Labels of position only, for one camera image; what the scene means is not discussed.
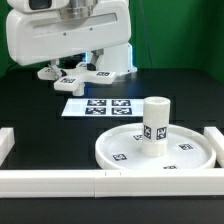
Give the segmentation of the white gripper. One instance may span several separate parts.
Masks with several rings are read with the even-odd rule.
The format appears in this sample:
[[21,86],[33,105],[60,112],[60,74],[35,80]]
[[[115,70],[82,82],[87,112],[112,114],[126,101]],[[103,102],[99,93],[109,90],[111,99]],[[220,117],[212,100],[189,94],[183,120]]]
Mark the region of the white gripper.
[[97,70],[103,48],[129,41],[131,24],[126,0],[70,0],[61,9],[22,13],[12,8],[6,19],[11,58],[20,65],[50,61],[59,79],[66,72],[60,58],[92,51],[89,71]]

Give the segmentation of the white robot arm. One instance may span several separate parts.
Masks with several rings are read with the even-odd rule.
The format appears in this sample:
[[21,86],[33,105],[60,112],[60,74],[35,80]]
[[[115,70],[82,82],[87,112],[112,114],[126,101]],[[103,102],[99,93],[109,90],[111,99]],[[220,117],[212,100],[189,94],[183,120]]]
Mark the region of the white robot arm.
[[85,53],[100,71],[119,75],[132,66],[129,0],[7,0],[11,58],[20,65]]

